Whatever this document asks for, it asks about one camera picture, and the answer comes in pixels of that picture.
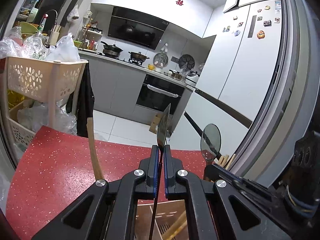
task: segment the wooden handle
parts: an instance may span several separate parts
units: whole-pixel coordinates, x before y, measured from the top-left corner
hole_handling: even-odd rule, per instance
[[[222,161],[222,163],[221,163],[221,167],[224,167],[224,165],[226,165],[228,158],[229,158],[229,155],[226,155],[226,156],[223,158],[223,161]]]
[[[93,132],[93,117],[87,118],[87,131],[88,131],[88,139],[89,139],[89,148],[90,148],[90,156],[93,167],[93,172],[96,180],[104,179],[102,170],[99,164],[99,160],[96,153],[96,148],[94,145],[94,132]]]
[[[185,226],[187,225],[186,211],[184,211],[181,216],[173,223],[170,228],[165,231],[161,237],[163,240],[171,240],[174,238]]]
[[[228,162],[228,165],[226,166],[226,170],[228,170],[230,168],[231,163],[233,162],[233,160],[235,159],[236,155],[233,154],[232,157],[230,158],[230,161]]]
[[[219,159],[219,161],[218,161],[218,165],[220,165],[220,166],[221,166],[221,163],[222,163],[223,159],[224,159],[224,156],[223,156],[223,155],[221,155],[221,157],[220,157],[220,159]]]

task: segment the bottle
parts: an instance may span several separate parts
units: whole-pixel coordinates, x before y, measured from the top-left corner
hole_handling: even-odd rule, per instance
[[[94,45],[94,39],[92,39],[92,41],[90,41],[89,43],[89,50],[93,49],[93,45]]]
[[[46,22],[46,20],[47,20],[47,17],[48,17],[48,15],[45,14],[45,15],[42,17],[42,22],[41,22],[41,24],[38,26],[38,31],[39,31],[40,33],[42,33],[42,31],[43,31],[43,29],[44,29],[44,25],[45,25],[45,22]]]
[[[93,19],[91,18],[91,19],[90,19],[90,22],[86,25],[87,28],[91,27],[92,20],[93,20]]]

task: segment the red countertop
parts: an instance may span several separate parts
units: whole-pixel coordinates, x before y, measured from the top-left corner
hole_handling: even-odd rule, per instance
[[[96,140],[107,181],[120,179],[150,157],[151,148]],[[203,176],[200,151],[171,150],[183,167]],[[161,175],[159,202],[166,201]],[[19,162],[10,185],[6,218],[22,240],[31,237],[95,182],[88,139],[43,126]],[[139,201],[139,204],[152,201]]]

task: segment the oven door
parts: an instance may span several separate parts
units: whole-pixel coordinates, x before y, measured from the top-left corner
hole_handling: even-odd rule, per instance
[[[146,75],[136,104],[159,112],[163,112],[171,104],[170,114],[174,114],[183,91],[183,87]]]

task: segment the green bowl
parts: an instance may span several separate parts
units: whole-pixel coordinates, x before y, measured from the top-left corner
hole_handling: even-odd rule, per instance
[[[77,48],[79,48],[80,45],[82,44],[82,42],[80,42],[80,41],[73,41],[73,43]]]

